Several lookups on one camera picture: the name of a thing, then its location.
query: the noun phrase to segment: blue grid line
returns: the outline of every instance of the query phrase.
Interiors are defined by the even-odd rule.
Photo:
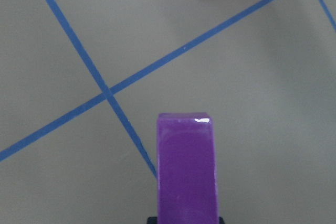
[[[331,12],[329,11],[326,3],[324,2],[324,0],[318,0],[320,2],[320,5],[322,6],[328,20],[330,21],[332,27],[334,28],[334,30],[336,31],[336,22],[335,19],[332,17]]]
[[[133,126],[131,125],[131,123],[127,119],[125,113],[122,111],[122,109],[119,106],[117,100],[114,98],[111,90],[106,85],[106,83],[103,80],[100,72],[96,68],[96,66],[93,63],[93,61],[91,60],[89,54],[84,49],[82,43],[80,42],[80,40],[77,37],[76,33],[74,32],[74,30],[70,26],[69,22],[67,21],[66,17],[64,16],[64,14],[62,13],[61,9],[57,5],[56,1],[55,0],[45,0],[45,1],[49,5],[49,7],[52,10],[54,16],[57,18],[57,20],[60,23],[61,27],[63,28],[64,32],[67,34],[67,36],[70,39],[72,45],[74,46],[74,48],[76,49],[76,51],[79,54],[80,58],[84,62],[85,66],[87,67],[87,69],[91,73],[91,75],[94,78],[95,82],[97,83],[97,85],[101,89],[103,95],[105,96],[105,98],[107,99],[107,101],[109,102],[109,104],[111,105],[111,107],[114,110],[114,112],[117,114],[120,122],[122,123],[122,125],[126,129],[127,133],[131,137],[131,139],[134,142],[134,144],[136,145],[136,147],[138,148],[140,154],[142,155],[143,159],[145,160],[145,162],[147,163],[148,167],[152,171],[153,175],[156,176],[155,167],[154,167],[152,161],[150,160],[150,158],[148,156],[148,153],[146,152],[145,148],[143,147],[139,136],[137,135],[137,133],[135,132]]]
[[[166,56],[162,57],[161,59],[155,61],[154,63],[150,64],[149,66],[143,68],[142,70],[138,71],[137,73],[133,74],[132,76],[124,79],[123,81],[119,82],[118,84],[114,85],[112,88],[110,88],[111,93],[114,95],[118,93],[119,91],[125,89],[129,85],[135,83],[136,81],[140,80],[141,78],[145,77],[149,73],[155,71],[156,69],[164,66],[165,64],[169,63],[173,59],[177,58],[178,56],[182,55],[183,53],[189,51],[193,47],[199,45],[200,43],[206,41],[207,39],[211,38],[212,36],[218,34],[225,28],[233,25],[234,23],[240,21],[241,19],[247,17],[248,15],[254,13],[258,9],[262,8],[263,6],[271,3],[274,0],[261,0],[258,3],[250,6],[249,8],[245,9],[244,11],[236,14],[235,16],[229,18],[228,20],[224,21],[223,23],[219,24],[215,28],[207,31],[206,33],[198,36],[194,40],[188,42],[184,46],[178,48],[177,50],[167,54]],[[45,125],[41,129],[33,132],[32,134],[28,135],[27,137],[23,138],[22,140],[16,142],[12,146],[2,150],[0,152],[0,162],[16,152],[22,150],[23,148],[27,147],[31,143],[37,141],[38,139],[42,138],[43,136],[47,135],[48,133],[52,132],[53,130],[59,128],[60,126],[66,124],[67,122],[71,121],[75,117],[83,114],[84,112],[88,111],[89,109],[93,108],[94,106],[98,105],[102,101],[105,100],[104,95],[101,93],[91,100],[85,102],[84,104],[76,107],[75,109],[71,110],[70,112],[66,113],[65,115],[59,117],[58,119],[52,121],[51,123]],[[127,118],[124,116],[122,118],[124,122],[127,120]],[[129,132],[132,134],[136,134],[135,130],[131,128],[132,130]]]

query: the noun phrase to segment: gray floor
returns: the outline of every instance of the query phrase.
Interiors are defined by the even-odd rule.
[[[259,0],[56,0],[113,86]],[[336,17],[336,0],[324,0]],[[44,0],[0,0],[0,150],[101,91]],[[230,223],[336,223],[336,36],[275,0],[116,94],[155,160],[160,112],[214,119]],[[1,223],[145,223],[156,180],[104,101],[0,163]]]

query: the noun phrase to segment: purple block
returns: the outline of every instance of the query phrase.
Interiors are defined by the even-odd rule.
[[[157,122],[157,224],[218,224],[212,119],[173,113]]]

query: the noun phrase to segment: block's top face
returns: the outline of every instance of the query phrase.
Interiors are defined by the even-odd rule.
[[[217,224],[211,118],[164,113],[157,122],[158,224]]]

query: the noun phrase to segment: purple rectangular object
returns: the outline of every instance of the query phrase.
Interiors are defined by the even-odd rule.
[[[218,224],[212,119],[165,113],[157,122],[158,224]]]

